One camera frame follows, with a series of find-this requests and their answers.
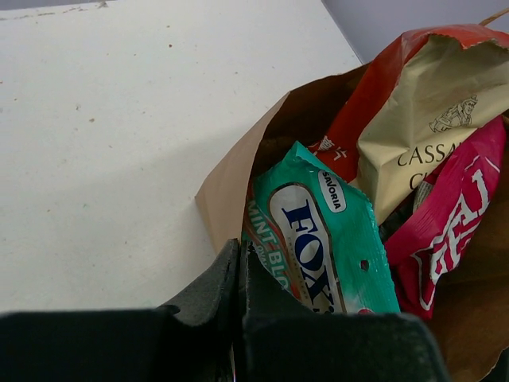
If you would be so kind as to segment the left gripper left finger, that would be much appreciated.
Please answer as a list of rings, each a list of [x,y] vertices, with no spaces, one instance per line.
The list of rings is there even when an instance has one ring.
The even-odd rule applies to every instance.
[[[233,381],[239,242],[149,309],[1,316],[3,381]]]

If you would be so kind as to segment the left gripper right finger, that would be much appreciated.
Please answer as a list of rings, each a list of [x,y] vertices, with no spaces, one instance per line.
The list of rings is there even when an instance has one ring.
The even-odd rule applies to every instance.
[[[449,381],[437,343],[409,314],[317,314],[239,259],[238,381]]]

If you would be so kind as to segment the teal Fox's mint candy bag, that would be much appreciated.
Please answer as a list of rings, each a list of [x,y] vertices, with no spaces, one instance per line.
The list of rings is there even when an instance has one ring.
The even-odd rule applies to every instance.
[[[243,240],[315,313],[400,311],[371,202],[299,142],[250,181]]]

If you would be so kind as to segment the pink REAL crisps bag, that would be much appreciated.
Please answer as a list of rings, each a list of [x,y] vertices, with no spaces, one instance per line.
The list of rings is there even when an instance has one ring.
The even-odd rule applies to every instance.
[[[398,302],[430,319],[439,278],[458,267],[498,187],[506,129],[495,117],[424,180],[429,194],[385,243]]]

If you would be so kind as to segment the brown paper bag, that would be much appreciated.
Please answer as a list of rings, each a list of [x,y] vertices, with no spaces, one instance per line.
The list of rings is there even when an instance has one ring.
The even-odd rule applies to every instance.
[[[311,152],[311,146],[324,137],[369,64],[287,93],[205,178],[196,203],[215,248],[221,248],[229,239],[243,240],[250,181],[280,162],[295,142]],[[508,108],[498,116],[503,118],[507,134],[499,184],[458,267],[439,278],[433,316],[425,320],[403,311],[400,305],[398,313],[387,313],[409,314],[424,323],[437,343],[451,381],[493,380],[496,367],[508,354]],[[430,187],[424,180],[432,172],[383,222],[375,216],[384,248],[388,238],[429,194]],[[347,183],[371,202],[355,184]]]

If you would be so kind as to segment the red cream cassava chips bag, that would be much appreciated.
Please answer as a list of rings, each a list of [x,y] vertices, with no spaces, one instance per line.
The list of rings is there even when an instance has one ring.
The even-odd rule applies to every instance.
[[[508,35],[475,24],[402,33],[310,148],[371,200],[378,222],[508,108]]]

